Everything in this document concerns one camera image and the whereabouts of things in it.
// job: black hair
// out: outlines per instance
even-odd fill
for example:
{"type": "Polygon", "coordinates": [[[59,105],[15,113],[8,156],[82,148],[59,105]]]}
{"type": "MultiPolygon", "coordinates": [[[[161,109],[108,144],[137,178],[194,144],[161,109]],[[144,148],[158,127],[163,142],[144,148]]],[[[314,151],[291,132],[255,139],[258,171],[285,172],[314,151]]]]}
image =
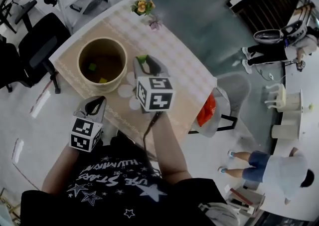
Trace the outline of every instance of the black hair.
{"type": "Polygon", "coordinates": [[[315,179],[315,175],[313,171],[308,169],[306,179],[301,183],[300,187],[301,188],[309,187],[311,184],[313,184],[314,179],[315,179]]]}
{"type": "Polygon", "coordinates": [[[317,27],[312,28],[310,26],[307,26],[307,34],[310,34],[316,38],[319,38],[319,28],[317,28],[317,27]]]}

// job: red bag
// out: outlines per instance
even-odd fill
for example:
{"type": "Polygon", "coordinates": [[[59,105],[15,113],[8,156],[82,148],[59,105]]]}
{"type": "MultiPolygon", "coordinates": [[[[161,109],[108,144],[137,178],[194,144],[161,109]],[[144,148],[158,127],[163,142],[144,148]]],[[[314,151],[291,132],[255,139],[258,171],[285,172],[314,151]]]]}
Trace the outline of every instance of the red bag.
{"type": "Polygon", "coordinates": [[[216,101],[213,94],[210,94],[203,108],[200,110],[197,116],[197,122],[200,127],[211,119],[211,117],[215,113],[215,109],[216,109],[216,101]]]}

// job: black t-shirt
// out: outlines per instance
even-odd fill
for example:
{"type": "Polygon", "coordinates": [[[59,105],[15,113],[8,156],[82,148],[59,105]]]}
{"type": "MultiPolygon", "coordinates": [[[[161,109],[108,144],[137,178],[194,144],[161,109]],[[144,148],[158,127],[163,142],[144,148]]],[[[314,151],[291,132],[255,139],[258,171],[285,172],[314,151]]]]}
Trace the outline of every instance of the black t-shirt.
{"type": "Polygon", "coordinates": [[[213,222],[199,209],[226,203],[210,179],[170,185],[151,167],[144,151],[123,136],[110,146],[81,154],[72,181],[59,197],[27,191],[21,225],[107,225],[213,222]]]}

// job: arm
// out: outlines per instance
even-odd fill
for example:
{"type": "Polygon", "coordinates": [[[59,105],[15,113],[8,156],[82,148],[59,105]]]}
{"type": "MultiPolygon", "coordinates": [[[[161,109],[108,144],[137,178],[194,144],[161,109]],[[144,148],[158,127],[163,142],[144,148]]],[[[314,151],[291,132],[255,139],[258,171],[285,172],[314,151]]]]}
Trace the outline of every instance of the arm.
{"type": "Polygon", "coordinates": [[[156,121],[152,130],[159,169],[163,178],[170,184],[191,178],[185,157],[165,112],[156,121]]]}
{"type": "Polygon", "coordinates": [[[290,151],[290,153],[289,153],[289,157],[293,157],[294,156],[294,154],[297,152],[297,148],[296,147],[293,147],[293,149],[290,151]]]}
{"type": "Polygon", "coordinates": [[[73,166],[79,157],[79,151],[67,144],[59,158],[47,174],[42,185],[42,191],[58,195],[66,187],[73,166]]]}
{"type": "Polygon", "coordinates": [[[285,205],[288,205],[290,203],[290,200],[285,198],[285,205]]]}
{"type": "Polygon", "coordinates": [[[303,57],[304,57],[304,54],[305,54],[305,51],[302,49],[302,48],[299,48],[297,50],[297,60],[298,60],[298,63],[301,63],[303,57]]]}

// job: denim shorts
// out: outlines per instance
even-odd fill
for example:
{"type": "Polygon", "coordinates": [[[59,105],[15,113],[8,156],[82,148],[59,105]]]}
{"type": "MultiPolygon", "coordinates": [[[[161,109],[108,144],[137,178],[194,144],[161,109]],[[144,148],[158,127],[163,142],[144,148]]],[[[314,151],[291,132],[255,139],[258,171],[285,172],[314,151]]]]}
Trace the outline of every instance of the denim shorts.
{"type": "Polygon", "coordinates": [[[243,179],[254,181],[258,183],[263,182],[263,176],[266,169],[266,165],[271,155],[254,151],[249,157],[249,165],[253,168],[246,168],[243,172],[243,179]]]}

